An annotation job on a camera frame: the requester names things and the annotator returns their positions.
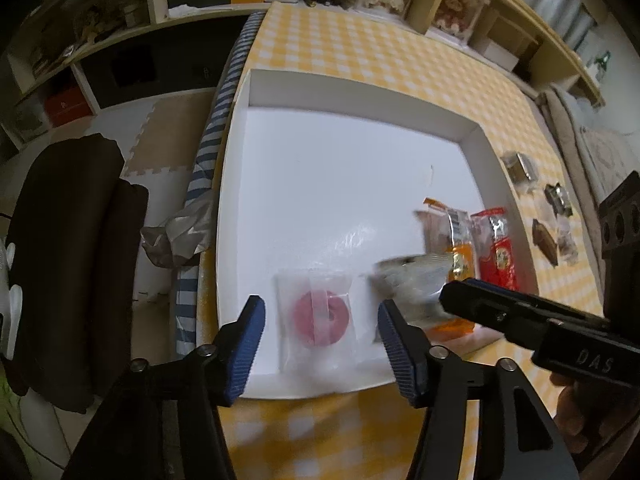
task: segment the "red snack package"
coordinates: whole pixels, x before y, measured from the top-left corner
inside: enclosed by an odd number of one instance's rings
[[[478,252],[480,278],[511,290],[518,290],[508,221],[502,207],[471,215]]]

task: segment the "barcode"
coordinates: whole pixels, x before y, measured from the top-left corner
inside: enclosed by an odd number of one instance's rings
[[[462,242],[462,230],[460,229],[460,217],[455,210],[449,210],[449,220],[451,222],[451,241],[456,244]]]

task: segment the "crumpled plastic bag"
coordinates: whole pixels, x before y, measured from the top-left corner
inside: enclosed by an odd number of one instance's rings
[[[200,195],[158,227],[143,227],[142,248],[156,267],[181,267],[211,245],[213,190]]]

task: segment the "metal screw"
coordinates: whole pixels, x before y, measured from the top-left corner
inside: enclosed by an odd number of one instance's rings
[[[218,351],[215,345],[200,345],[196,348],[196,352],[200,357],[211,357]]]
[[[429,349],[429,354],[436,359],[446,359],[449,355],[449,350],[444,348],[444,346],[432,346]]]
[[[137,359],[133,359],[133,361],[129,365],[129,369],[132,372],[136,372],[137,373],[137,372],[143,371],[148,366],[149,366],[149,361],[139,357]]]
[[[508,357],[503,357],[498,361],[498,363],[502,368],[504,368],[508,372],[514,372],[518,369],[518,365],[516,364],[516,361],[514,361],[513,359],[509,359]]]

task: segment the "white tray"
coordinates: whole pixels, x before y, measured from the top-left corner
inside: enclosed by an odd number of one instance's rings
[[[339,78],[249,74],[226,146],[216,250],[219,323],[237,319],[250,294],[267,308],[245,397],[313,397],[394,380],[384,347],[374,342],[383,298],[369,276],[380,260],[424,252],[415,211],[426,196],[469,212],[495,205],[515,211],[507,178],[477,124]],[[519,216],[511,217],[522,239]],[[523,263],[524,279],[526,256]],[[286,269],[351,273],[355,362],[325,376],[280,373],[274,277]]]

